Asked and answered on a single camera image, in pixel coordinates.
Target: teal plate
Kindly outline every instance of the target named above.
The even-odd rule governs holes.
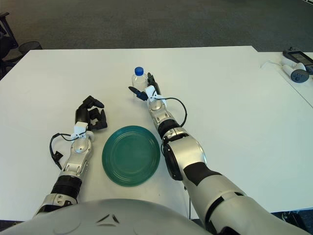
[[[132,187],[148,180],[160,161],[155,136],[141,126],[125,126],[115,131],[104,145],[102,166],[115,183]]]

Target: logo on robot head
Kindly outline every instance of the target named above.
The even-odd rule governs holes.
[[[97,226],[116,227],[119,224],[119,221],[114,214],[107,214],[102,219],[98,220],[96,224]]]

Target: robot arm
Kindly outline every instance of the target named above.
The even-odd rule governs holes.
[[[308,234],[268,213],[228,178],[210,170],[201,145],[176,122],[160,92],[150,85],[145,93],[149,113],[162,138],[169,174],[183,182],[208,231],[223,235]]]
[[[104,110],[99,113],[97,108],[90,111],[91,107],[104,108],[104,105],[88,96],[83,104],[79,106],[75,114],[74,133],[70,135],[72,145],[70,148],[70,156],[64,167],[61,169],[57,182],[49,195],[44,199],[44,202],[36,212],[35,216],[43,212],[51,212],[57,209],[77,204],[77,196],[80,191],[80,186],[85,178],[89,160],[92,156],[92,142],[94,140],[93,129],[106,128],[106,116]],[[90,120],[97,119],[95,125],[92,125]],[[56,152],[52,155],[55,163],[60,167],[59,159],[62,154]]]

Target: floor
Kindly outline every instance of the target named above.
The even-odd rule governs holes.
[[[252,45],[313,51],[313,4],[302,0],[1,0],[19,44],[44,49]],[[19,55],[13,50],[7,58]],[[299,212],[313,234],[313,211]],[[0,221],[0,230],[12,222]]]

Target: white table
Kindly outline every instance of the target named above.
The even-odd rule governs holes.
[[[59,175],[50,138],[73,132],[75,110],[88,95],[104,102],[109,126],[95,132],[78,200],[135,198],[188,215],[188,195],[163,156],[153,177],[133,188],[116,185],[102,168],[103,146],[117,129],[140,125],[159,139],[146,104],[127,88],[136,66],[155,76],[163,95],[185,103],[185,128],[212,170],[270,212],[313,206],[313,109],[276,71],[259,69],[254,48],[38,50],[0,82],[0,219],[31,219],[50,193]],[[183,120],[179,103],[168,108]],[[62,164],[69,146],[55,141]]]
[[[305,54],[313,58],[313,52],[306,52]],[[265,61],[280,63],[283,55],[281,52],[259,52],[258,57],[260,64]],[[304,83],[296,83],[293,82],[290,77],[277,65],[266,64],[263,69],[277,71],[310,105],[313,106],[313,75],[310,75],[309,79]]]

